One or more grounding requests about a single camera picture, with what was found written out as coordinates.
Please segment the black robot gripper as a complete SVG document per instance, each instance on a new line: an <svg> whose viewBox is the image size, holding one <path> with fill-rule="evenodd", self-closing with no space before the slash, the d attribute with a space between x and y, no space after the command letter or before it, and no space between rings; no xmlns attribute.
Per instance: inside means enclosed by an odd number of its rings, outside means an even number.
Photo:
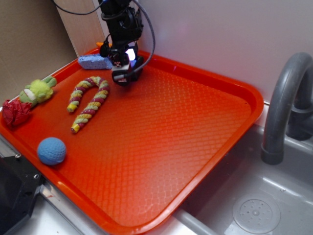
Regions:
<svg viewBox="0 0 313 235"><path fill-rule="evenodd" d="M139 10L129 0L100 0L101 19L106 22L109 36L100 47L100 55L113 61L124 61L129 44L142 34L143 24Z"/></svg>

